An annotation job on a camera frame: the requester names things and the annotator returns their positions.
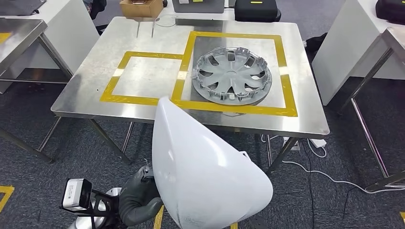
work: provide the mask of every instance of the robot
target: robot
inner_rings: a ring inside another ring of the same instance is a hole
[[[84,178],[68,179],[61,209],[78,216],[68,229],[123,229],[155,217],[163,204],[181,229],[222,229],[260,212],[272,196],[271,181],[245,151],[163,97],[152,167],[107,193]]]

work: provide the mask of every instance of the electrical cord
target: electrical cord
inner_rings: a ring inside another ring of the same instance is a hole
[[[261,141],[262,141],[262,142],[265,142],[265,141],[263,140],[263,137],[264,137],[264,135],[261,135],[261,137],[260,137],[260,138],[261,138]],[[324,147],[322,147],[322,150],[325,152],[325,155],[320,156],[320,155],[316,154],[315,151],[312,149],[311,144],[310,144],[310,142],[309,142],[309,139],[307,139],[307,143],[308,143],[309,148],[310,148],[311,151],[313,152],[313,154],[315,154],[317,157],[320,157],[320,158],[326,157],[326,149],[325,149]],[[320,174],[326,176],[327,178],[329,178],[331,181],[333,181],[333,182],[335,182],[335,183],[345,183],[345,184],[350,184],[350,185],[353,185],[353,186],[354,186],[354,187],[352,187],[351,189],[349,189],[349,191],[348,191],[347,194],[346,194],[346,199],[345,199],[344,206],[343,206],[342,220],[344,219],[344,216],[345,216],[346,205],[347,205],[347,200],[348,200],[348,197],[349,197],[349,193],[350,193],[352,190],[354,190],[355,188],[358,188],[358,189],[360,189],[361,191],[363,191],[363,192],[365,192],[365,193],[367,193],[367,194],[375,194],[375,193],[387,192],[387,191],[402,191],[402,190],[405,190],[405,188],[397,188],[397,189],[383,189],[383,190],[378,190],[378,191],[370,192],[370,191],[367,191],[367,190],[363,189],[362,187],[358,186],[357,184],[351,183],[351,182],[349,182],[349,181],[341,181],[341,180],[336,181],[336,180],[334,180],[333,178],[331,178],[331,177],[330,177],[328,174],[326,174],[326,173],[323,173],[323,172],[320,172],[320,171],[317,171],[317,170],[312,170],[312,164],[311,164],[310,157],[309,157],[309,155],[308,155],[308,153],[307,153],[307,151],[306,151],[306,149],[305,149],[305,146],[302,145],[302,147],[303,147],[303,149],[304,149],[305,154],[306,154],[307,157],[308,157],[309,170],[307,170],[303,165],[301,165],[301,164],[299,164],[299,163],[297,163],[297,162],[293,162],[293,161],[282,161],[282,162],[283,162],[283,163],[286,163],[286,164],[294,164],[294,165],[297,165],[297,166],[301,167],[305,172],[307,172],[307,173],[309,174],[309,177],[308,177],[308,187],[309,187],[309,194],[310,194],[310,196],[311,196],[311,205],[312,205],[312,228],[315,227],[315,217],[314,217],[314,199],[313,199],[312,185],[311,185],[311,173],[320,173]]]
[[[321,147],[322,149],[323,149],[323,151],[325,152],[325,155],[323,155],[323,156],[320,156],[320,155],[318,155],[317,153],[315,153],[315,151],[312,149],[312,147],[311,147],[311,143],[309,142],[309,139],[307,139],[307,142],[308,142],[308,145],[309,145],[309,148],[311,149],[311,151],[315,154],[315,156],[317,156],[317,157],[320,157],[320,158],[324,158],[324,157],[326,157],[326,149],[324,148],[324,147]]]
[[[261,140],[262,142],[266,142],[265,140],[263,140],[263,137],[264,137],[264,136],[265,136],[265,135],[260,135],[260,140]],[[278,135],[273,136],[273,137],[270,138],[270,140],[273,140],[273,139],[276,138],[276,137],[280,137],[280,136],[278,136]]]
[[[309,161],[309,170],[311,170],[312,169],[311,159],[310,159],[304,145],[302,145],[302,148],[304,149],[305,155],[307,155],[307,158],[308,158],[308,161]],[[312,209],[312,229],[314,229],[314,227],[315,227],[315,213],[314,213],[314,195],[312,193],[312,184],[311,184],[311,173],[308,173],[308,189],[309,189],[309,195],[311,196],[311,205],[312,205],[312,208],[311,208]]]
[[[305,172],[307,173],[320,173],[324,176],[326,176],[327,178],[329,178],[331,181],[335,182],[335,183],[345,183],[345,184],[349,184],[349,185],[353,185],[356,186],[358,189],[360,189],[361,191],[368,193],[368,194],[375,194],[375,193],[379,193],[379,192],[388,192],[388,191],[402,191],[405,190],[404,188],[396,188],[396,189],[383,189],[383,190],[378,190],[378,191],[374,191],[374,192],[369,192],[367,190],[365,190],[364,188],[358,186],[357,184],[351,183],[349,181],[344,181],[344,180],[334,180],[333,178],[331,178],[328,174],[317,171],[317,170],[307,170],[304,166],[302,166],[301,164],[297,163],[297,162],[293,162],[293,161],[283,161],[283,163],[287,163],[287,164],[294,164],[297,165],[299,167],[301,167]]]
[[[349,198],[349,193],[350,191],[352,191],[353,189],[355,189],[356,187],[352,187],[351,189],[349,189],[349,191],[347,191],[346,194],[346,199],[344,201],[344,205],[343,205],[343,215],[342,215],[342,220],[344,219],[344,214],[346,213],[346,204],[347,204],[347,199]]]

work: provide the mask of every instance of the power strip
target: power strip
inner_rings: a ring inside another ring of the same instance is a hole
[[[283,139],[284,139],[284,143],[283,143],[283,146],[284,146],[287,143],[289,137],[283,137]],[[293,150],[293,151],[299,151],[300,150],[298,141],[294,144],[294,146],[291,148],[291,150]]]
[[[310,139],[310,141],[314,144],[314,146],[316,148],[320,148],[320,147],[325,147],[326,146],[326,141],[321,139]]]

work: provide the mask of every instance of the white robot head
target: white robot head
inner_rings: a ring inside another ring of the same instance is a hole
[[[164,206],[182,229],[222,229],[266,207],[273,186],[266,174],[208,128],[159,100],[152,166]]]

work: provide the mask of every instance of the steel tabletop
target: steel tabletop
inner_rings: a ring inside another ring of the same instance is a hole
[[[192,68],[217,47],[248,48],[267,61],[273,82],[261,102],[225,106],[195,91]],[[64,117],[152,123],[163,96],[210,127],[316,139],[329,133],[294,23],[115,17],[51,110]]]
[[[43,33],[43,20],[0,18],[0,75]]]

